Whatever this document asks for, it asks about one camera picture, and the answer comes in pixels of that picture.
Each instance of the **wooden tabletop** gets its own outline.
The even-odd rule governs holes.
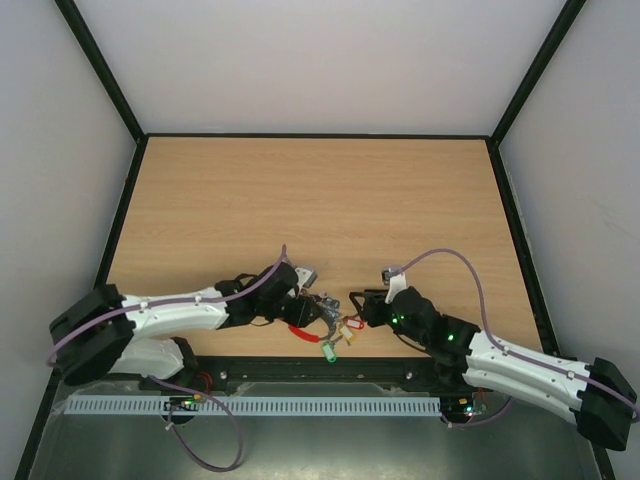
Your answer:
[[[382,267],[427,249],[469,258],[492,330],[540,349],[485,143],[480,140],[151,138],[109,282],[120,292],[198,290],[259,273],[287,244],[354,313],[350,291],[383,288]],[[436,308],[480,324],[466,267],[437,255],[407,272]],[[309,328],[326,331],[318,320]],[[180,332],[199,355],[321,356],[281,321],[267,327]],[[408,357],[388,327],[365,328],[338,356]]]

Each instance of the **white wall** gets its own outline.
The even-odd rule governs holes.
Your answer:
[[[564,0],[79,0],[145,131],[490,134]]]
[[[0,5],[0,478],[49,376],[48,324],[89,291],[133,141],[53,1]]]
[[[564,352],[640,392],[640,2],[590,1],[503,144]],[[638,478],[640,427],[611,453]]]

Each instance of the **cable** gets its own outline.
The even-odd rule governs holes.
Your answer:
[[[210,394],[211,393],[211,387],[213,386],[213,378],[211,377],[211,375],[209,375],[207,372],[202,371],[202,372],[198,372],[196,374],[196,378],[201,378],[204,380],[204,388],[205,388],[205,393],[206,394]]]
[[[478,397],[480,397],[482,399],[482,403],[485,406],[487,406],[487,407],[489,406],[489,402],[487,401],[487,396],[485,395],[484,389],[482,387],[478,387],[478,391],[476,392],[476,396],[475,396],[474,400],[476,398],[478,398]]]
[[[234,293],[232,295],[228,295],[226,297],[209,297],[209,298],[202,298],[199,300],[200,303],[222,303],[222,302],[230,302],[232,300],[237,300],[238,298],[242,298],[245,295],[250,294],[251,292],[253,292],[254,290],[256,290],[257,288],[260,288],[260,286],[265,283],[278,269],[278,267],[280,266],[280,264],[282,262],[284,262],[287,259],[287,246],[286,245],[282,245],[282,252],[280,253],[280,257],[278,257],[278,260],[276,261],[276,263],[273,264],[273,266],[271,267],[271,270],[269,270],[267,272],[267,274],[262,277],[260,280],[258,280],[256,283],[254,283],[253,285],[251,285],[250,287],[238,292],[238,293]],[[149,302],[147,304],[147,308],[155,308],[155,307],[163,307],[163,306],[167,306],[167,305],[177,305],[177,304],[183,304],[183,303],[195,303],[197,302],[197,300],[194,297],[176,297],[176,298],[168,298],[168,299],[164,299],[164,300],[155,300],[152,302]],[[71,333],[69,333],[68,335],[66,335],[65,337],[63,337],[60,341],[58,341],[58,343],[56,343],[47,353],[47,360],[46,360],[46,364],[49,367],[55,367],[55,363],[53,361],[53,357],[65,346],[67,345],[69,342],[71,342],[73,339],[77,338],[79,335],[82,335],[84,332],[86,332],[87,330],[92,329],[93,327],[95,327],[96,325],[109,320],[113,317],[117,317],[118,315],[121,315],[123,313],[128,313],[128,312],[132,312],[135,310],[139,310],[142,308],[141,304],[138,305],[130,305],[128,307],[121,307],[121,308],[116,308],[115,310],[111,310],[107,313],[103,313],[102,315],[94,318],[93,320],[89,320],[87,323],[85,323],[84,325],[76,328],[74,331],[72,331]]]
[[[422,348],[419,348],[419,347],[417,347],[417,346],[415,346],[415,345],[411,345],[411,344],[410,344],[409,342],[407,342],[404,338],[402,338],[399,334],[397,334],[397,333],[396,333],[395,335],[396,335],[396,337],[398,337],[398,340],[400,340],[402,343],[404,343],[407,347],[411,347],[411,348],[413,348],[414,350],[419,351],[420,353],[427,353],[427,352],[426,352],[426,350],[423,350]]]
[[[505,403],[500,410],[498,410],[494,415],[489,418],[485,418],[484,420],[479,420],[477,422],[472,423],[453,423],[450,422],[447,417],[444,416],[444,413],[440,415],[440,418],[444,420],[449,428],[463,428],[463,427],[480,427],[482,425],[486,425],[489,422],[493,422],[494,420],[498,420],[500,417],[504,416],[505,413],[509,411],[509,409],[513,406],[513,398],[509,397],[507,403]]]
[[[173,434],[176,436],[176,438],[178,439],[178,441],[180,442],[180,444],[184,448],[185,452],[187,452],[187,455],[189,455],[189,458],[191,458],[191,460],[196,462],[198,465],[200,465],[205,470],[209,470],[210,472],[215,472],[215,473],[230,472],[231,470],[235,470],[237,467],[240,466],[240,460],[242,459],[242,451],[244,449],[244,437],[242,435],[242,428],[240,427],[240,423],[238,423],[238,419],[233,415],[233,413],[231,413],[231,410],[229,410],[229,408],[227,408],[227,406],[224,403],[222,403],[217,398],[215,398],[215,397],[213,397],[211,395],[208,395],[206,393],[199,392],[198,390],[193,390],[191,388],[186,388],[186,387],[181,387],[179,385],[174,385],[173,383],[165,382],[163,380],[157,379],[156,377],[149,376],[148,378],[150,378],[151,380],[156,382],[158,385],[160,385],[162,387],[165,387],[165,388],[171,388],[173,390],[177,390],[177,391],[185,392],[185,393],[190,393],[192,395],[202,395],[207,400],[212,401],[218,407],[220,407],[227,414],[227,416],[229,417],[229,420],[231,420],[231,423],[233,423],[233,426],[235,427],[236,433],[238,435],[238,453],[236,454],[236,458],[233,460],[233,462],[231,462],[231,464],[228,467],[217,467],[215,465],[211,465],[210,463],[207,463],[204,460],[202,460],[200,457],[198,457],[193,452],[193,450],[191,450],[189,445],[187,445],[187,442],[184,441],[184,439],[182,438],[182,436],[178,432],[178,429],[176,428],[176,426],[171,421],[171,416],[173,415],[174,410],[177,409],[177,406],[172,407],[169,410],[169,413],[167,414],[167,421],[168,421],[167,428],[173,432]]]
[[[550,365],[548,363],[542,362],[540,360],[537,360],[535,358],[531,358],[531,357],[527,357],[526,355],[523,355],[521,353],[518,352],[514,352],[512,350],[508,350],[505,352],[505,347],[504,345],[500,344],[500,342],[498,342],[494,337],[493,334],[491,333],[491,330],[489,328],[489,320],[487,318],[487,309],[485,306],[485,300],[484,300],[484,292],[482,290],[482,284],[480,283],[480,277],[478,276],[478,272],[476,272],[475,268],[473,268],[473,265],[471,264],[471,262],[469,260],[467,260],[467,258],[462,255],[460,252],[457,252],[456,250],[453,250],[451,248],[434,248],[433,250],[428,250],[425,253],[423,253],[422,255],[418,255],[416,258],[414,258],[413,260],[411,260],[409,263],[407,263],[404,267],[402,267],[400,270],[394,272],[394,275],[399,275],[401,273],[406,272],[407,270],[409,270],[411,267],[413,267],[416,263],[420,262],[421,260],[434,255],[436,253],[449,253],[451,255],[454,255],[456,257],[458,257],[460,260],[462,260],[462,262],[467,266],[467,268],[469,269],[469,272],[471,272],[471,276],[473,277],[473,280],[476,283],[476,288],[478,289],[478,297],[480,299],[480,316],[482,317],[482,326],[484,328],[485,333],[487,334],[487,338],[489,339],[489,341],[491,342],[491,344],[496,347],[498,350],[500,350],[502,353],[506,354],[506,355],[511,355],[519,360],[522,360],[523,362],[527,362],[527,363],[531,363],[532,365],[536,365],[538,367],[542,367],[542,368],[546,368],[548,370],[551,370],[553,372],[559,373],[561,375],[565,375],[567,377],[575,377],[578,380],[582,380],[583,382],[586,382],[589,385],[593,385],[596,388],[599,388],[600,390],[608,393],[609,395],[611,395],[612,397],[614,397],[616,400],[622,402],[624,405],[626,405],[627,407],[629,407],[634,413],[635,416],[631,419],[631,423],[638,423],[640,422],[640,405],[636,405],[633,402],[631,402],[629,399],[625,398],[623,395],[620,395],[618,392],[616,392],[615,390],[613,390],[612,388],[604,385],[603,383],[598,382],[597,380],[593,380],[585,375],[579,374],[579,373],[575,373],[575,372],[571,372],[570,370],[567,370],[565,368],[561,368],[558,367],[556,365]]]

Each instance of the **gray floor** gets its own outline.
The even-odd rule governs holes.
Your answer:
[[[302,388],[314,392],[314,387]],[[348,386],[316,390],[326,394],[327,388],[337,396],[354,392]],[[290,386],[270,386],[268,390],[272,394],[292,393]],[[447,429],[436,418],[240,420],[246,454],[240,468],[224,474],[228,480],[599,478],[590,447],[574,428],[524,405],[516,405],[493,424],[464,430]],[[45,429],[31,478],[216,476],[193,463],[164,426],[160,417],[58,412],[50,417]],[[180,428],[205,460],[224,465],[233,459],[235,434],[227,419],[199,417]]]

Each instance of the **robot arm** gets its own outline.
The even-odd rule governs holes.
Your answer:
[[[467,384],[506,393],[537,405],[577,426],[595,444],[624,450],[636,393],[614,364],[596,358],[592,365],[562,359],[507,342],[477,325],[440,314],[413,287],[404,273],[383,279],[388,290],[352,292],[363,321],[388,325],[425,348],[440,379],[451,386]],[[594,386],[599,383],[624,397]]]
[[[257,316],[305,327],[321,312],[299,292],[315,279],[313,269],[279,263],[260,275],[240,275],[187,294],[123,296],[115,285],[99,286],[51,323],[54,344],[61,345],[56,348],[56,366],[68,385],[81,385],[107,373],[168,379],[188,370],[189,377],[197,369],[197,360],[186,340],[153,337],[247,325]],[[65,341],[105,313],[111,317],[108,322],[96,323]]]

